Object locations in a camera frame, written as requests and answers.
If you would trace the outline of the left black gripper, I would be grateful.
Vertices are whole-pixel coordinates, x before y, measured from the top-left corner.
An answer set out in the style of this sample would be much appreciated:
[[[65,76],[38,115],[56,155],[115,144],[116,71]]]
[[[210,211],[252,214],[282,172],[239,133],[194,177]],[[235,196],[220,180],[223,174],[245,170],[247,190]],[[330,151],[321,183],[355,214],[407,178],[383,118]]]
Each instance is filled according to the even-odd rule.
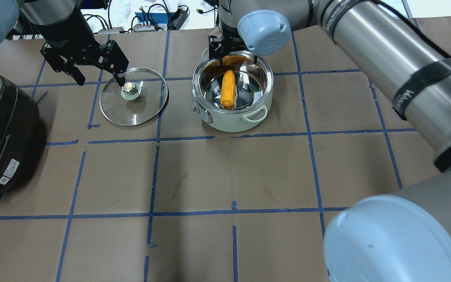
[[[72,48],[57,48],[45,43],[40,52],[55,72],[70,75],[79,86],[85,83],[83,73],[77,68],[79,65],[95,66],[110,73],[120,87],[126,83],[124,73],[127,71],[129,60],[114,40],[104,44],[93,40],[85,46]]]

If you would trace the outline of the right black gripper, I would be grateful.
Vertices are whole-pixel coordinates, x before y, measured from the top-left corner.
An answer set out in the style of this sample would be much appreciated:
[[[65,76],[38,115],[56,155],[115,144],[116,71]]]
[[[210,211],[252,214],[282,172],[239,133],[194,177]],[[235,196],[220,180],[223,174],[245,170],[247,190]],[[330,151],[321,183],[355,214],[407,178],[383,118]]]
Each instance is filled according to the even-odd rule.
[[[247,48],[245,41],[238,34],[223,34],[221,37],[214,35],[208,36],[208,58],[219,60],[220,71],[227,71],[227,65],[224,57],[234,52],[245,51],[252,52]],[[254,65],[258,64],[258,56],[253,56]]]

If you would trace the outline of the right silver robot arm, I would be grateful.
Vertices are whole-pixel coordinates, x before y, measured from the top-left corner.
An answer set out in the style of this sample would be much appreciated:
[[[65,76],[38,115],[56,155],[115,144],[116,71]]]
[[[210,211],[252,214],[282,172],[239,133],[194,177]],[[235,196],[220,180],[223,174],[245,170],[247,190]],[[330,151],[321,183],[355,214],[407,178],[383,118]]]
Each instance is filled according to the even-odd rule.
[[[451,282],[451,55],[380,0],[221,0],[213,59],[283,48],[318,25],[435,152],[440,175],[368,197],[325,229],[331,282]]]

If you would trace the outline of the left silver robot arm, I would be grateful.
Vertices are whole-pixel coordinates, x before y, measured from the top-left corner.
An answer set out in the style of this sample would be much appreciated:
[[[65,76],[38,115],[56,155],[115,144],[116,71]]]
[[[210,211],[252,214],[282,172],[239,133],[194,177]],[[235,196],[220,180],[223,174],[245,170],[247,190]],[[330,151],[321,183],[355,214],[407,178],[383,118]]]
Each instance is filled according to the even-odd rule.
[[[124,86],[127,57],[114,40],[96,41],[75,0],[0,0],[0,43],[20,14],[45,39],[40,52],[55,72],[70,75],[82,86],[85,77],[78,66],[91,65],[111,73]]]

